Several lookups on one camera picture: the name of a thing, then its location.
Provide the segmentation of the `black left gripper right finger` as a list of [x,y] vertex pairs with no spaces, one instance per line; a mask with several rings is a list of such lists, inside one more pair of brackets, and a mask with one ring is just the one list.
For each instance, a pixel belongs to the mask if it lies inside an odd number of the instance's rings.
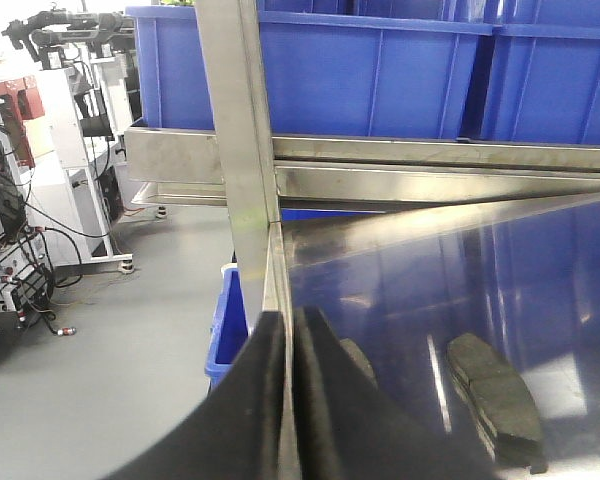
[[293,327],[293,404],[306,478],[495,478],[490,467],[375,388],[319,308],[296,308]]

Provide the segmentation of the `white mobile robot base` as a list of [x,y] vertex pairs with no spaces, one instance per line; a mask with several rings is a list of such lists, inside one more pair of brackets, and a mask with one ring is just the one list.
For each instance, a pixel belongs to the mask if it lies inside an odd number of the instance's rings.
[[50,309],[56,279],[44,237],[49,229],[29,217],[35,161],[27,127],[43,116],[33,77],[0,81],[0,307],[16,315],[17,331],[42,321],[52,335],[69,337],[76,329],[58,327]]

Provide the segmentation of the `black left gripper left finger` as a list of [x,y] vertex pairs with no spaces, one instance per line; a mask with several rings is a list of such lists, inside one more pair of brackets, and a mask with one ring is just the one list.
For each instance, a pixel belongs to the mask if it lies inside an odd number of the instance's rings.
[[229,372],[173,431],[109,479],[276,479],[284,317],[264,311]]

